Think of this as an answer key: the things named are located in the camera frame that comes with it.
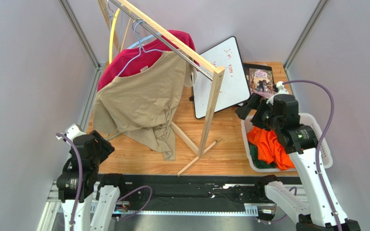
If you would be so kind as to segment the orange t-shirt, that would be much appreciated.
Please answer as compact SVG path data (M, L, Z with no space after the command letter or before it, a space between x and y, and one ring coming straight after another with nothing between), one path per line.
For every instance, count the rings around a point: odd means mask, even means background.
M276 163L277 168L281 171L295 168L283 146L278 142L274 131L253 127L247 133L247 140L258 147L260 160L268 164Z

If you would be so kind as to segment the yellow hanger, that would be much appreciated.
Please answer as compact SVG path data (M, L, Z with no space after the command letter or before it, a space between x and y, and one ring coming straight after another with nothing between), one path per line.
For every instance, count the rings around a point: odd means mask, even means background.
M115 35L116 24L117 24L117 20L118 20L120 12L121 12L121 9L118 8L115 11L115 13L113 14L113 18L112 18L112 22L111 22L110 37L109 37L109 52L108 52L108 62L109 62L109 64L111 64L111 62L113 61L113 58L114 58L114 56L113 56L114 47L117 48L117 53L120 53L123 50L124 45L125 45L125 40L126 40L126 37L127 37L127 33L128 33L128 29L129 29L129 26L130 26L130 23L131 23L131 21L128 20L124 34L122 34L122 28L120 28L120 35L123 35L122 41L120 41L119 38Z

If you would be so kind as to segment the light blue wire hanger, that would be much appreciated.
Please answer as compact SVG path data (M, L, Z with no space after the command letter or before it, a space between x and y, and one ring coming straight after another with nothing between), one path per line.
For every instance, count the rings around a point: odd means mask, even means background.
M108 31L110 31L112 20L114 19L114 14L117 12L118 7L116 7L115 4L111 3L109 0L101 0L101 4L102 10L105 14L106 26L108 28ZM121 37L121 35L123 34L125 30L125 23L126 20L124 19L123 12L120 11L120 13L117 16L115 27L115 33L118 37Z

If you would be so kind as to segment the beige t-shirt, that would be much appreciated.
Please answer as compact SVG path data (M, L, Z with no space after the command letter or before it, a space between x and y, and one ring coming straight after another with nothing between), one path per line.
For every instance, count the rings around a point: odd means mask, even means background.
M120 132L175 160L175 133L171 128L183 88L192 87L195 69L172 51L147 70L129 77L115 77L96 95L93 129Z

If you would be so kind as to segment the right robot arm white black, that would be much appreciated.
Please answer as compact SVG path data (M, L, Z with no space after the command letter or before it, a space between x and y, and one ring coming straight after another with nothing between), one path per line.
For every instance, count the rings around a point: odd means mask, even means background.
M278 142L293 162L308 203L291 193L275 176L257 181L259 197L277 204L296 224L298 231L359 231L359 223L348 218L336 199L320 157L322 137L300 122L299 103L293 95L276 94L271 99L253 94L236 109L245 120L251 110L256 128L275 132Z

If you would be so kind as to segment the lavender wire hanger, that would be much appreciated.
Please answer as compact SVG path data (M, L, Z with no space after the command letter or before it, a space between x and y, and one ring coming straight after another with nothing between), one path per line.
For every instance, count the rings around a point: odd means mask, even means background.
M119 53L116 58L117 77L129 77L139 74L141 69L150 68L161 56L163 51L151 49L148 51L139 51L136 49L125 49Z

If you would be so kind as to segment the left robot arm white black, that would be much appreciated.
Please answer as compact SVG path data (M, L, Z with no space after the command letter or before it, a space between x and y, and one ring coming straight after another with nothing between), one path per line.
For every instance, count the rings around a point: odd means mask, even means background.
M126 192L122 174L105 174L98 179L99 166L114 147L95 130L72 139L62 133L56 136L71 147L71 157L56 181L65 230L108 230L117 200Z

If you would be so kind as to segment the green t-shirt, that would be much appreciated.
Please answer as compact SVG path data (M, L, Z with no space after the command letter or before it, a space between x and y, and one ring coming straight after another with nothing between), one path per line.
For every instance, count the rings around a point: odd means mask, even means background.
M260 160L258 157L258 147L249 142L249 149L250 149L250 156L256 168L258 169L269 169L269 168L276 168L277 165L274 162L268 164L267 162Z

